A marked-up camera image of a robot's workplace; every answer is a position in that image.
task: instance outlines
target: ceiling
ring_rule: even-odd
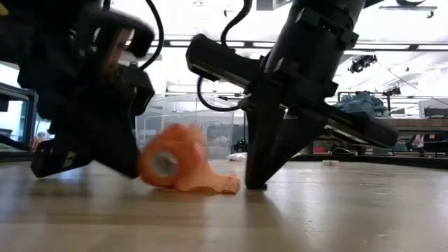
[[[189,38],[197,33],[218,39],[224,26],[242,7],[243,0],[153,0],[162,18],[167,39]],[[426,11],[382,10],[381,6],[396,6],[395,0],[385,0],[366,8],[361,13],[355,32],[359,42],[396,43],[427,42],[448,43],[448,1],[427,0],[422,6],[437,6],[435,15],[428,19]],[[229,40],[275,41],[287,18],[290,4],[273,11],[256,11],[228,34]],[[156,29],[155,20],[145,0],[112,0],[112,9],[133,15]],[[163,60],[148,70],[153,83],[162,83],[156,89],[167,87],[195,90],[197,76],[186,67],[185,48],[164,48]],[[246,57],[265,55],[266,49],[238,50]],[[378,63],[361,73],[347,71],[351,60],[339,66],[335,81],[339,90],[382,91],[392,85],[401,85],[409,95],[444,95],[448,89],[442,83],[448,77],[448,54],[445,52],[376,52]],[[238,92],[233,85],[206,83],[206,91]]]

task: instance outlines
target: desk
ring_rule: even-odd
[[[432,134],[448,132],[446,118],[379,118],[394,125],[399,132],[409,134]]]

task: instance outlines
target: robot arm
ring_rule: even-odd
[[[239,107],[248,118],[246,186],[265,182],[291,157],[325,133],[352,144],[390,148],[398,132],[367,113],[344,113],[324,102],[345,50],[358,35],[359,0],[294,0],[270,53],[255,61],[196,36],[186,53],[188,68],[211,81],[244,88]]]

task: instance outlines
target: orange plastic piece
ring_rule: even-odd
[[[141,180],[155,187],[182,192],[237,193],[239,178],[221,176],[211,169],[203,151],[206,142],[196,125],[170,125],[145,147],[139,160]],[[174,169],[166,169],[168,174],[161,174],[160,164],[154,161],[163,153],[175,160],[171,163]]]

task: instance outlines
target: metal frame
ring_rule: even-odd
[[[166,48],[187,48],[190,45],[191,36],[185,38],[167,38],[163,41]],[[252,41],[252,40],[229,40],[227,42],[231,48],[245,49],[272,49],[275,41]],[[152,48],[158,46],[158,41],[154,41]],[[354,48],[346,50],[354,52],[448,52],[448,43],[367,43],[360,42]]]
[[[27,103],[27,112],[25,114],[22,143],[28,146],[34,137],[34,126],[36,124],[37,114],[37,94],[32,90],[25,90],[0,83],[0,95],[6,96],[10,101],[24,101]],[[31,161],[33,156],[34,153],[27,151],[4,151],[0,152],[0,162]]]

